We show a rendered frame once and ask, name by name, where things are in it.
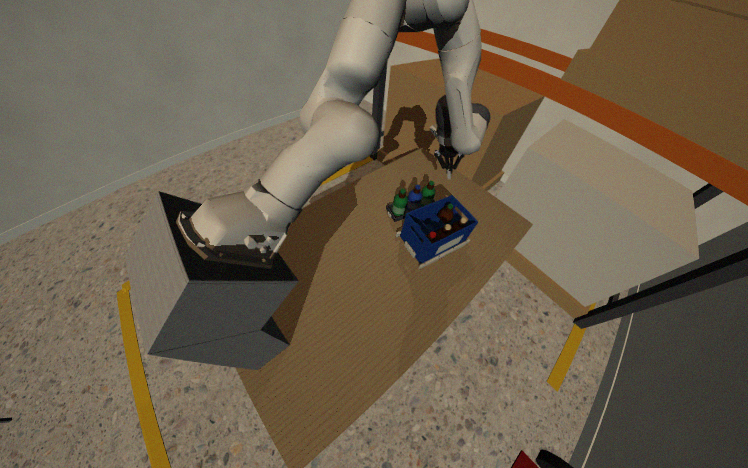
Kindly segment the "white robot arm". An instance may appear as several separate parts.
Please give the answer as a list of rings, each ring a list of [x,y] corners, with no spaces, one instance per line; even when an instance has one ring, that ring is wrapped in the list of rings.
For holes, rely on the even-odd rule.
[[[244,191],[208,198],[196,213],[180,211],[176,223],[187,244],[204,260],[271,269],[291,223],[318,187],[376,149],[379,125],[359,104],[377,86],[398,32],[432,28],[446,95],[430,131],[459,154],[479,151],[490,112],[471,103],[482,47],[473,0],[351,0],[300,111],[305,135]]]

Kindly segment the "blue bottle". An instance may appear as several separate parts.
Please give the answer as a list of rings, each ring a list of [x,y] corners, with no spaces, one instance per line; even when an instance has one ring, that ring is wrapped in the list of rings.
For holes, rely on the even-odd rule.
[[[409,211],[413,211],[419,208],[421,200],[422,200],[422,193],[421,193],[421,186],[416,185],[413,190],[411,190],[408,194],[408,205],[407,209]]]

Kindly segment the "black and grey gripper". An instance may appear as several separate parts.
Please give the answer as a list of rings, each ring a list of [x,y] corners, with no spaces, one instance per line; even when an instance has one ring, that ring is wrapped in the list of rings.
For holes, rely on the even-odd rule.
[[[440,144],[440,149],[435,150],[434,156],[438,159],[442,169],[446,169],[447,173],[447,179],[451,179],[452,169],[456,169],[461,159],[464,157],[463,154],[459,154],[452,148],[452,146],[443,146]],[[453,153],[454,152],[454,153]],[[440,153],[444,156],[445,162],[440,155]],[[458,159],[456,159],[454,165],[453,165],[453,157],[455,157],[458,154]],[[459,157],[460,156],[460,157]],[[450,166],[449,166],[449,158],[450,158]],[[448,162],[447,162],[448,159]]]

